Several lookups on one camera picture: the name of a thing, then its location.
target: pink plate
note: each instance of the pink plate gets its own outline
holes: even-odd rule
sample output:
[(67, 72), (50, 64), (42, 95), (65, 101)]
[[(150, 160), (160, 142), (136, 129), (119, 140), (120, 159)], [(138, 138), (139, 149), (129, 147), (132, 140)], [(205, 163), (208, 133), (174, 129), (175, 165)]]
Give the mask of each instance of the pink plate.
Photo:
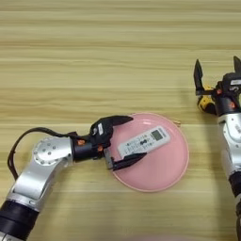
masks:
[(170, 120), (154, 114), (135, 114), (134, 120), (115, 127), (110, 152), (121, 160), (118, 147), (122, 142), (161, 125), (170, 135), (170, 142), (148, 153), (127, 169), (113, 172), (125, 185), (143, 192), (164, 190), (176, 184), (185, 174), (189, 154), (185, 137)]

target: white remote control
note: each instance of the white remote control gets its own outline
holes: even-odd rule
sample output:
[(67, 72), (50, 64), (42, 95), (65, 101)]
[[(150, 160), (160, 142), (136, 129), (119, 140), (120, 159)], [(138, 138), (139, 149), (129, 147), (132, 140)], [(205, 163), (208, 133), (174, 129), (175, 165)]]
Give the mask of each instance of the white remote control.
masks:
[(133, 153), (149, 153), (170, 141), (168, 132), (161, 126), (146, 131), (121, 143), (118, 147), (121, 158)]

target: table surface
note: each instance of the table surface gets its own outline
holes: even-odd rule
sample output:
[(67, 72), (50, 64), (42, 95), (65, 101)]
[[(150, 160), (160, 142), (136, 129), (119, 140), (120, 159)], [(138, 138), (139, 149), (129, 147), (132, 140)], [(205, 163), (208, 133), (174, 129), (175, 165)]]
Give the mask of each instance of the table surface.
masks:
[[(190, 149), (185, 177), (160, 193), (127, 188), (104, 160), (65, 170), (29, 240), (235, 240), (217, 120), (197, 108), (192, 75), (196, 58), (210, 85), (233, 71), (240, 7), (239, 0), (0, 1), (0, 201), (13, 184), (9, 149), (34, 126), (85, 134), (100, 117), (153, 112), (180, 121)], [(21, 144), (18, 169), (42, 137)]]

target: wood grain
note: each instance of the wood grain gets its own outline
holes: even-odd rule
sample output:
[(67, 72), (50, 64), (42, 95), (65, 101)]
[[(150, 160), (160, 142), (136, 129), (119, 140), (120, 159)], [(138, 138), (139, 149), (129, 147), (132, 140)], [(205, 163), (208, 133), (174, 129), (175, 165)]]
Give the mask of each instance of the wood grain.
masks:
[[(85, 133), (102, 116), (153, 112), (180, 121), (190, 149), (185, 177), (161, 193), (128, 189), (104, 160), (66, 170), (29, 240), (235, 239), (216, 119), (198, 110), (192, 75), (196, 58), (210, 85), (233, 70), (240, 7), (238, 0), (0, 0), (1, 201), (13, 182), (8, 150), (29, 127)], [(41, 137), (21, 144), (18, 169)]]

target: black cable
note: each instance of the black cable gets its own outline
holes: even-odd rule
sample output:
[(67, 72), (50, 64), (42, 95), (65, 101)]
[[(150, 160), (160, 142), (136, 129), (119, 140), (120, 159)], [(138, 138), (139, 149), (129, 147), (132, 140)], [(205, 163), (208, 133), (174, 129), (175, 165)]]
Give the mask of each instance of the black cable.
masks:
[(70, 138), (73, 138), (73, 139), (88, 140), (88, 137), (81, 137), (76, 133), (60, 134), (60, 133), (57, 133), (57, 132), (55, 132), (51, 129), (45, 128), (45, 127), (36, 127), (36, 128), (29, 129), (28, 131), (24, 132), (22, 135), (19, 136), (19, 138), (16, 140), (16, 142), (12, 146), (12, 148), (10, 150), (10, 153), (8, 155), (8, 168), (9, 168), (9, 170), (10, 170), (10, 172), (13, 175), (15, 180), (19, 177), (18, 172), (17, 172), (17, 170), (15, 168), (15, 165), (14, 165), (14, 154), (16, 153), (15, 152), (16, 148), (17, 148), (19, 142), (27, 134), (33, 133), (33, 132), (41, 132), (41, 133), (45, 133), (45, 134), (48, 134), (48, 135), (53, 136), (53, 137), (70, 137)]

